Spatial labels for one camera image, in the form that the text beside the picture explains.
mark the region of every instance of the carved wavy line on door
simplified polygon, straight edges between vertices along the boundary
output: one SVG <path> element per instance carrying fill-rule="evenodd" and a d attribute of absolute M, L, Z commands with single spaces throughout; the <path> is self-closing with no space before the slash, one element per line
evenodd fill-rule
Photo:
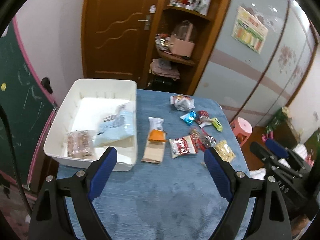
<path fill-rule="evenodd" d="M 112 27 L 113 24 L 116 24 L 116 23 L 125 23 L 125 22 L 129 21 L 130 18 L 131 18 L 133 15 L 138 15 L 138 14 L 142 14 L 142 13 L 141 13 L 141 12 L 133 13 L 133 14 L 131 14 L 126 20 L 113 22 L 113 23 L 111 23 L 111 24 L 109 25 L 109 27 L 108 27 L 107 29 L 105 29 L 104 31 L 98 31 L 98 32 L 96 32 L 96 33 L 105 33 L 105 32 L 107 32 L 108 30 L 110 30 L 110 28 Z"/>
<path fill-rule="evenodd" d="M 96 49 L 101 49 L 104 45 L 107 44 L 107 42 L 108 42 L 109 40 L 118 40 L 118 39 L 120 39 L 120 38 L 121 38 L 126 32 L 128 32 L 128 31 L 137 31 L 137 29 L 127 29 L 127 30 L 125 30 L 119 37 L 116 37 L 116 38 L 108 38 L 101 46 L 96 47 Z"/>

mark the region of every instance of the blue table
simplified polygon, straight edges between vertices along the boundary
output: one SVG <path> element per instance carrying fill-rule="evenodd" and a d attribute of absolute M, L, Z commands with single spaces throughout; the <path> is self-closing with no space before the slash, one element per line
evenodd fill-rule
<path fill-rule="evenodd" d="M 171 158 L 166 144 L 161 164 L 141 162 L 149 131 L 148 117 L 164 119 L 167 139 L 188 135 L 190 127 L 180 119 L 185 112 L 170 106 L 171 93 L 137 90 L 138 159 L 130 171 L 114 171 L 93 205 L 113 239 L 209 239 L 228 202 L 221 198 L 206 168 L 203 153 Z M 195 110 L 205 110 L 223 125 L 205 130 L 217 140 L 226 139 L 236 155 L 231 165 L 249 175 L 246 162 L 220 106 L 211 99 L 196 98 Z M 60 165 L 58 179 L 71 177 L 78 168 Z M 249 202 L 237 239 L 242 239 L 250 220 Z M 77 221 L 71 198 L 67 198 L 70 218 L 80 239 L 85 239 Z"/>

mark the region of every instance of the chalkboard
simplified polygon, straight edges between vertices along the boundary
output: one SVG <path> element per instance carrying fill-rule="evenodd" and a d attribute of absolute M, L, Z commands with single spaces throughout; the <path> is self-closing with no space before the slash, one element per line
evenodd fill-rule
<path fill-rule="evenodd" d="M 6 36 L 0 38 L 0 86 L 0 104 L 8 116 L 21 182 L 25 185 L 36 145 L 54 106 L 30 73 L 12 22 Z M 8 140 L 1 120 L 0 170 L 14 178 Z"/>

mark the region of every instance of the wooden door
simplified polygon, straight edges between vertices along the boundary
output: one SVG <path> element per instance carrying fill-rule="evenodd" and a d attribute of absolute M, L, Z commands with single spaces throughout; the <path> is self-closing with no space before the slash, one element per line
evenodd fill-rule
<path fill-rule="evenodd" d="M 126 79 L 142 75 L 157 0 L 85 0 L 82 18 L 84 77 Z M 149 30 L 145 20 L 150 15 Z"/>

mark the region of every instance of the wooden floor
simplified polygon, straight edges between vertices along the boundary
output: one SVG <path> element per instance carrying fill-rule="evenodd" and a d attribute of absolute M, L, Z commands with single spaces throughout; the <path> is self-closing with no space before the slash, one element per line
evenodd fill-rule
<path fill-rule="evenodd" d="M 254 127 L 252 129 L 252 134 L 248 138 L 248 140 L 245 142 L 245 144 L 241 147 L 241 150 L 243 152 L 245 161 L 247 162 L 249 171 L 258 170 L 263 167 L 262 161 L 258 159 L 252 152 L 250 152 L 250 144 L 254 141 L 258 142 L 262 146 L 265 147 L 264 143 L 261 140 L 262 134 L 264 133 L 265 128 L 264 127 Z"/>

